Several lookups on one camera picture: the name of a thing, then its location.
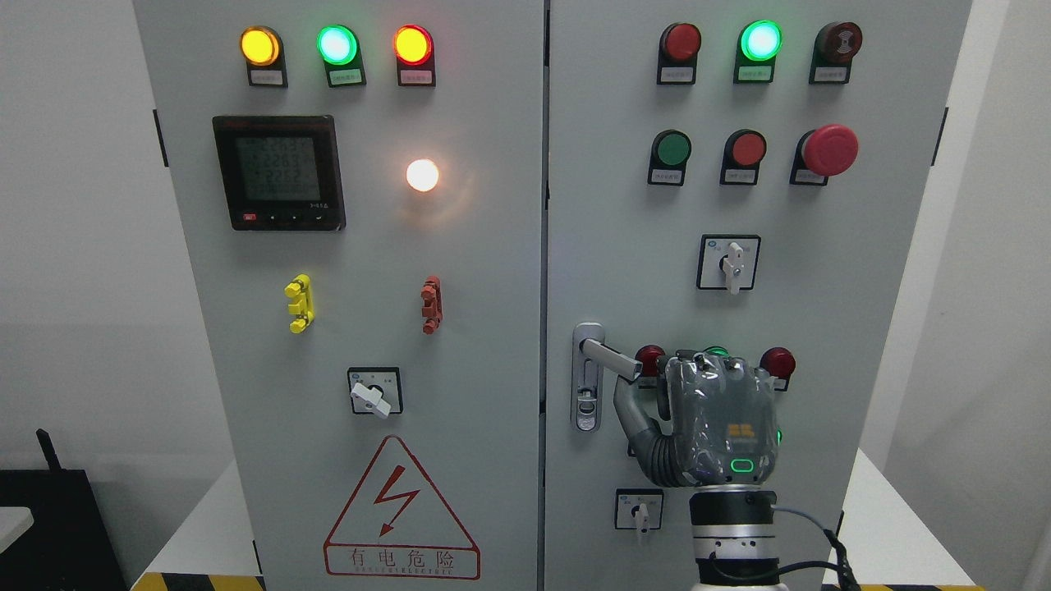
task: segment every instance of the red emergency stop button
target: red emergency stop button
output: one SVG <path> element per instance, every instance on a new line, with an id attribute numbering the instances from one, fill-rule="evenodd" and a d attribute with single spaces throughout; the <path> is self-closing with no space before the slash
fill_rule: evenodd
<path id="1" fill-rule="evenodd" d="M 850 168 L 858 158 L 858 136 L 846 125 L 815 129 L 803 144 L 803 162 L 813 174 L 834 177 Z"/>

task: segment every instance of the red push button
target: red push button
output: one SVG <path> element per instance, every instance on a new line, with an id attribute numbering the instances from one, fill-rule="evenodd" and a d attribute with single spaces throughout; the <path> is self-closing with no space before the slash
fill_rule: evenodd
<path id="1" fill-rule="evenodd" d="M 803 144 L 803 162 L 813 174 L 834 177 L 858 158 L 858 136 L 846 125 L 819 127 Z"/>
<path id="2" fill-rule="evenodd" d="M 688 22 L 672 24 L 661 36 L 660 48 L 672 61 L 687 61 L 701 49 L 701 32 Z"/>
<path id="3" fill-rule="evenodd" d="M 766 156 L 766 140 L 755 131 L 744 131 L 734 140 L 730 158 L 738 166 L 755 166 Z"/>
<path id="4" fill-rule="evenodd" d="M 642 376 L 656 378 L 660 375 L 657 358 L 664 354 L 664 349 L 658 345 L 646 345 L 635 353 L 635 359 L 642 362 Z"/>
<path id="5" fill-rule="evenodd" d="M 818 52 L 825 61 L 847 63 L 861 49 L 861 27 L 852 22 L 830 22 L 818 33 Z"/>
<path id="6" fill-rule="evenodd" d="M 762 367 L 775 378 L 787 380 L 796 371 L 796 356 L 784 347 L 774 347 L 763 353 L 759 360 L 759 367 Z"/>

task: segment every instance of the white switch knob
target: white switch knob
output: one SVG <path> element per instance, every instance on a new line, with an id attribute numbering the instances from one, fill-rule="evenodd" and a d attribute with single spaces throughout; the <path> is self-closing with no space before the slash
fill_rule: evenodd
<path id="1" fill-rule="evenodd" d="M 726 276 L 726 289 L 737 295 L 741 292 L 741 280 L 744 274 L 744 248 L 736 242 L 729 243 L 721 266 Z"/>
<path id="2" fill-rule="evenodd" d="M 366 386 L 360 382 L 354 384 L 354 387 L 350 389 L 350 395 L 362 401 L 365 404 L 365 408 L 369 410 L 372 414 L 380 419 L 387 419 L 391 413 L 391 405 L 389 402 L 384 400 L 384 392 L 379 388 L 373 388 Z"/>
<path id="3" fill-rule="evenodd" d="M 632 517 L 635 518 L 636 539 L 642 544 L 642 538 L 650 533 L 650 507 L 645 503 L 639 504 L 632 509 Z"/>

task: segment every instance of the glowing light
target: glowing light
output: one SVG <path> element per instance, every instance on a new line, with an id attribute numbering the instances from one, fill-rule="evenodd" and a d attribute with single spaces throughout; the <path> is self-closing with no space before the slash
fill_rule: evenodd
<path id="1" fill-rule="evenodd" d="M 394 34 L 394 55 L 409 65 L 419 65 L 431 58 L 434 42 L 421 26 L 407 24 Z"/>
<path id="2" fill-rule="evenodd" d="M 248 63 L 267 66 L 277 61 L 281 41 L 277 34 L 265 26 L 249 26 L 241 34 L 241 53 Z"/>
<path id="3" fill-rule="evenodd" d="M 347 65 L 357 57 L 357 38 L 346 26 L 332 24 L 317 34 L 317 50 L 332 65 Z"/>
<path id="4" fill-rule="evenodd" d="M 427 192 L 438 184 L 438 166 L 426 158 L 415 160 L 406 168 L 405 180 L 409 181 L 410 187 Z"/>
<path id="5" fill-rule="evenodd" d="M 741 52 L 754 62 L 765 62 L 781 50 L 781 27 L 774 21 L 756 21 L 741 34 Z"/>

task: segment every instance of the digital power meter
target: digital power meter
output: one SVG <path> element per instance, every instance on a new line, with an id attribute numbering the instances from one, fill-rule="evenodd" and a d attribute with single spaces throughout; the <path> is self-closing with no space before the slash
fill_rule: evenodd
<path id="1" fill-rule="evenodd" d="M 346 224 L 331 115 L 211 120 L 235 230 L 338 230 Z"/>

